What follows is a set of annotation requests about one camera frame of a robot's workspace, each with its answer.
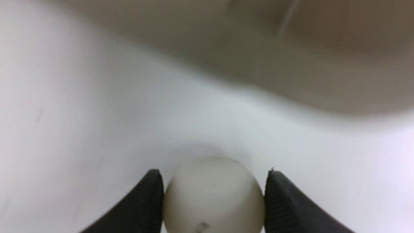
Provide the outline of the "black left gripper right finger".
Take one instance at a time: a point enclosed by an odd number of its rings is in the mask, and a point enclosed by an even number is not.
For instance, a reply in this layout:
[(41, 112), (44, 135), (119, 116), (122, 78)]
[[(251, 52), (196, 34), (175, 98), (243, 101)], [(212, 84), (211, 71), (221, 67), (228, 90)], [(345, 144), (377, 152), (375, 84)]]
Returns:
[(268, 171), (265, 185), (266, 233), (352, 233), (307, 197), (282, 172)]

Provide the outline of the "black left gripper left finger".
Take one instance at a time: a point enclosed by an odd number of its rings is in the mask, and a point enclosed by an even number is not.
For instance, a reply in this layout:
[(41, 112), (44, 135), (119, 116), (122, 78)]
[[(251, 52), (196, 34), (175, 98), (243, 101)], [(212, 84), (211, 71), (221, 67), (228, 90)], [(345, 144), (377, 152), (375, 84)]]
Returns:
[(158, 169), (150, 169), (113, 208), (83, 233), (160, 233), (164, 183)]

